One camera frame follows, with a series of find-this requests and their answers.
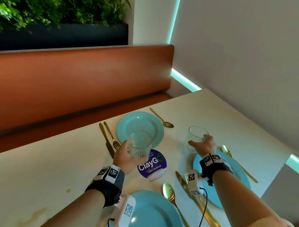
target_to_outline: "light blue plate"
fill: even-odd
[[[227,154],[218,151],[217,154],[221,155],[225,160],[230,164],[231,169],[233,170],[233,174],[240,180],[242,181],[243,184],[245,184],[247,187],[250,187],[249,180],[247,178],[247,175],[245,172],[242,170],[242,168],[239,166],[239,164],[231,157],[229,157]],[[199,164],[199,161],[202,160],[202,157],[200,157],[198,154],[195,156],[194,161],[193,161],[193,169],[197,170],[198,172],[202,172],[202,168]],[[207,190],[208,193],[208,198],[209,201],[212,202],[215,206],[223,209],[222,204],[219,200],[219,197],[217,195],[215,187],[211,187],[208,185],[208,183],[205,181],[203,183],[203,187],[205,190]]]
[[[136,206],[129,227],[183,227],[175,207],[161,194],[139,191],[131,196]]]
[[[116,126],[116,134],[120,142],[124,142],[135,131],[146,131],[152,136],[152,148],[157,146],[164,137],[161,121],[147,112],[131,112],[123,116]]]

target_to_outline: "cutlery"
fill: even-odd
[[[188,173],[185,173],[185,180],[186,180],[186,184],[188,184]],[[205,207],[205,203],[204,203],[204,201],[202,200],[202,197],[201,197],[201,195],[199,195],[198,196],[199,197],[199,199],[200,199],[200,201],[201,201],[201,203],[202,203],[202,209],[201,209],[201,211],[202,212],[204,212],[204,207]],[[207,207],[206,208],[206,212],[208,213],[208,215],[210,216],[210,218],[212,219],[212,221],[213,221],[213,223],[215,224],[215,226],[217,226],[217,227],[220,227],[220,224],[219,224],[219,222],[217,221],[217,219],[215,218],[215,216],[213,215],[213,213],[211,212],[211,210]]]
[[[185,190],[185,192],[187,193],[187,195],[195,202],[195,204],[198,206],[198,208],[200,209],[200,211],[203,213],[205,210],[205,207],[202,205],[204,203],[200,203],[197,198],[195,197],[195,195],[193,195],[189,190],[188,190],[188,185],[187,183],[184,181],[184,179],[181,177],[181,175],[176,171],[176,177],[178,178],[181,186],[183,187],[183,189]],[[213,216],[213,214],[211,213],[211,215],[209,213],[205,213],[205,218],[207,219],[208,223],[210,224],[211,227],[220,227],[220,224],[218,223],[218,221],[216,220],[216,218]]]
[[[109,129],[108,124],[106,123],[106,121],[104,121],[104,125],[106,126],[107,131],[110,133],[110,135],[111,135],[111,137],[112,137],[112,139],[113,139],[113,144],[112,144],[113,147],[115,148],[115,150],[119,149],[119,148],[120,148],[120,144],[119,144],[119,142],[117,142],[117,141],[113,138],[113,135],[112,135],[112,133],[111,133],[111,131],[110,131],[110,129]]]
[[[166,127],[166,128],[173,128],[174,125],[171,124],[170,122],[167,122],[167,121],[164,121],[152,108],[150,108],[150,110],[158,117],[162,120],[163,122],[163,125]]]
[[[166,199],[169,200],[169,202],[171,202],[178,209],[178,211],[183,219],[183,222],[185,223],[185,226],[190,227],[189,224],[187,223],[186,219],[184,218],[183,214],[181,213],[180,209],[176,205],[176,201],[175,201],[176,195],[174,194],[174,190],[170,184],[165,183],[163,185],[163,195]]]
[[[111,144],[110,144],[110,142],[109,142],[109,140],[108,140],[108,138],[107,138],[107,136],[106,136],[106,133],[105,133],[105,130],[104,130],[104,127],[103,127],[102,123],[100,123],[99,126],[100,126],[100,129],[101,129],[101,131],[102,131],[102,133],[103,133],[105,139],[106,139],[106,147],[107,147],[107,149],[108,149],[108,151],[109,151],[111,157],[113,158],[113,157],[114,157],[114,150],[113,150],[113,147],[111,146]]]
[[[227,147],[224,146],[224,145],[222,145],[222,152],[225,153],[225,154],[227,154],[227,155],[230,156],[231,158],[233,158],[233,156],[231,155],[231,152],[229,151],[229,149],[227,149]],[[243,168],[243,166],[241,166],[241,168],[242,168],[243,171],[247,174],[247,176],[249,176],[250,179],[252,179],[255,183],[258,183],[258,181],[257,181],[257,180],[256,180],[250,173],[248,173],[248,172]]]

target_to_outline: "cable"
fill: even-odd
[[[111,220],[111,221],[115,221],[114,218],[109,218],[109,219],[108,219],[108,222],[107,222],[108,227],[110,227],[110,225],[109,225],[109,221],[110,221],[110,220]]]
[[[206,191],[203,187],[199,187],[199,188],[202,189],[202,190],[204,190],[204,191],[206,192],[206,196],[207,196],[207,201],[206,201],[206,206],[205,206],[205,210],[206,210],[206,209],[207,209],[207,205],[208,205],[208,193],[207,193],[207,191]],[[204,210],[204,212],[202,213],[202,219],[200,220],[199,227],[200,227],[201,224],[202,224],[202,220],[203,220],[204,215],[205,215],[205,210]]]

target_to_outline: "white table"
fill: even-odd
[[[204,127],[217,144],[230,149],[233,157],[259,181],[256,184],[249,180],[259,197],[293,152],[208,89],[151,107],[175,126],[165,128],[164,138],[156,147],[166,158],[167,174],[150,183],[135,169],[126,176],[123,193],[162,193],[163,183],[170,183],[177,205],[191,227],[198,226],[201,212],[175,175],[175,171],[182,175],[190,169],[194,158],[185,148],[189,126]],[[148,107],[140,111],[151,113]],[[121,117],[106,120],[114,134]],[[98,123],[1,153],[1,226],[40,226],[81,195],[101,167],[111,163]],[[209,207],[222,227],[230,226],[223,210]],[[106,226],[111,210],[104,209],[99,226]],[[205,219],[202,226],[209,226]]]

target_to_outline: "dark planter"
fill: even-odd
[[[128,45],[128,25],[30,25],[0,32],[0,51]]]

